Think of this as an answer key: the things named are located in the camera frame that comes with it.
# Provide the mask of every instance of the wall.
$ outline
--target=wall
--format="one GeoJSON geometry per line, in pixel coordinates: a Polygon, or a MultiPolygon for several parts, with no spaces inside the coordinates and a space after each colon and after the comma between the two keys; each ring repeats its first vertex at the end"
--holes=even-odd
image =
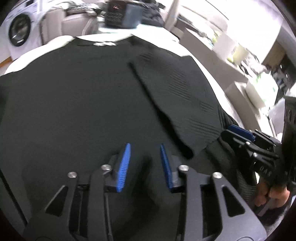
{"type": "Polygon", "coordinates": [[[185,30],[180,44],[191,52],[194,57],[207,69],[216,82],[225,91],[234,81],[247,83],[248,78],[231,63],[219,59],[214,51],[209,49],[197,33],[185,30]]]}
{"type": "Polygon", "coordinates": [[[0,26],[0,63],[10,57],[10,52],[8,50],[8,37],[5,30],[4,24],[0,26]]]}
{"type": "Polygon", "coordinates": [[[229,0],[227,34],[262,63],[281,29],[283,17],[260,0],[229,0]]]}
{"type": "Polygon", "coordinates": [[[286,20],[283,21],[277,41],[286,50],[287,56],[294,66],[296,66],[296,37],[293,34],[286,20]]]}
{"type": "Polygon", "coordinates": [[[226,0],[180,0],[181,6],[191,9],[206,19],[208,19],[213,14],[221,15],[221,13],[223,13],[225,15],[225,3],[226,0]]]}
{"type": "Polygon", "coordinates": [[[273,69],[281,63],[285,54],[286,51],[283,48],[283,46],[281,46],[278,41],[275,41],[274,45],[272,46],[271,50],[269,51],[268,55],[266,56],[262,64],[265,66],[267,66],[268,64],[273,69]]]}

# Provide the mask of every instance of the clothing pile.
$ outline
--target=clothing pile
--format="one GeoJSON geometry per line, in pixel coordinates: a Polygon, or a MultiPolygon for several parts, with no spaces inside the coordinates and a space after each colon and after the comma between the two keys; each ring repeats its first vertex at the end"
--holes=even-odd
{"type": "Polygon", "coordinates": [[[166,187],[162,143],[238,188],[234,153],[220,138],[236,122],[190,56],[135,36],[112,45],[76,38],[1,76],[0,93],[0,208],[20,232],[18,215],[28,221],[42,209],[68,172],[91,174],[127,142],[125,188],[109,196],[114,240],[175,238],[181,195],[166,187]]]}
{"type": "Polygon", "coordinates": [[[148,8],[145,8],[143,13],[142,24],[163,27],[164,21],[159,12],[159,3],[155,0],[142,0],[148,8]]]}

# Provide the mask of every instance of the white chair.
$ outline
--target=white chair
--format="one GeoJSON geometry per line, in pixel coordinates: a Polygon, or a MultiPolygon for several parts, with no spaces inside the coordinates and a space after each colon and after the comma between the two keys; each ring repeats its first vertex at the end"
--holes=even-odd
{"type": "Polygon", "coordinates": [[[165,6],[165,9],[160,9],[160,14],[165,22],[164,28],[171,31],[177,22],[179,15],[179,0],[158,0],[159,3],[165,6]]]}
{"type": "Polygon", "coordinates": [[[86,13],[67,16],[62,8],[49,10],[40,22],[43,44],[62,36],[80,36],[87,33],[87,24],[94,20],[86,13]]]}

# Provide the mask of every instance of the metal screw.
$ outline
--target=metal screw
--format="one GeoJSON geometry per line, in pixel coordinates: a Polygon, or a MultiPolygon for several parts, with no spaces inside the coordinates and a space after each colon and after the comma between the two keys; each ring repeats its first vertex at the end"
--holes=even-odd
{"type": "Polygon", "coordinates": [[[214,172],[214,173],[213,173],[213,178],[220,179],[220,178],[222,178],[222,177],[223,177],[223,175],[222,175],[222,173],[220,173],[220,172],[214,172]]]}
{"type": "Polygon", "coordinates": [[[102,165],[101,168],[102,168],[102,170],[104,170],[104,171],[109,171],[109,170],[112,169],[112,167],[111,167],[110,165],[108,165],[108,164],[102,165]]]}
{"type": "Polygon", "coordinates": [[[292,110],[289,110],[289,112],[288,112],[288,120],[289,120],[289,122],[291,122],[291,120],[292,120],[292,110]]]}
{"type": "Polygon", "coordinates": [[[187,166],[187,165],[180,165],[178,168],[180,171],[188,171],[189,170],[189,166],[187,166]]]}
{"type": "Polygon", "coordinates": [[[69,172],[68,177],[69,178],[75,178],[75,177],[77,177],[77,173],[76,172],[69,172]]]}

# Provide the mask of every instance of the table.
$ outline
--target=table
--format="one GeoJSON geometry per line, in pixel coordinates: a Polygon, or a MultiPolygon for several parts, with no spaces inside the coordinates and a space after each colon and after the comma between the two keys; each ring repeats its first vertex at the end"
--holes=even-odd
{"type": "MultiPolygon", "coordinates": [[[[159,48],[163,48],[169,50],[179,56],[187,56],[190,55],[196,64],[200,67],[201,71],[204,73],[205,77],[209,81],[221,107],[225,110],[225,112],[230,115],[239,126],[244,127],[240,117],[238,116],[236,110],[233,108],[230,101],[227,99],[223,90],[219,86],[219,84],[215,81],[212,75],[206,70],[206,68],[182,45],[179,44],[178,38],[176,38],[173,34],[168,32],[164,28],[153,27],[153,26],[139,26],[137,29],[120,29],[115,33],[103,33],[103,34],[92,34],[92,35],[84,35],[79,36],[81,39],[95,41],[95,42],[116,42],[121,39],[128,38],[130,36],[137,36],[141,39],[149,41],[150,43],[156,45],[159,48]]],[[[72,41],[73,37],[69,35],[59,36],[53,40],[51,40],[46,45],[40,46],[36,49],[33,49],[17,60],[15,60],[6,70],[6,74],[9,72],[19,71],[25,68],[30,62],[37,59],[38,57],[46,54],[52,50],[58,49],[62,46],[65,46],[68,42],[72,41]]]]}
{"type": "Polygon", "coordinates": [[[269,120],[264,113],[255,108],[246,93],[246,83],[234,82],[225,91],[233,103],[246,129],[259,130],[274,137],[269,120]]]}
{"type": "Polygon", "coordinates": [[[196,32],[185,29],[180,44],[187,48],[211,73],[221,88],[225,91],[233,82],[247,83],[247,76],[227,60],[221,60],[206,38],[200,37],[196,32]]]}

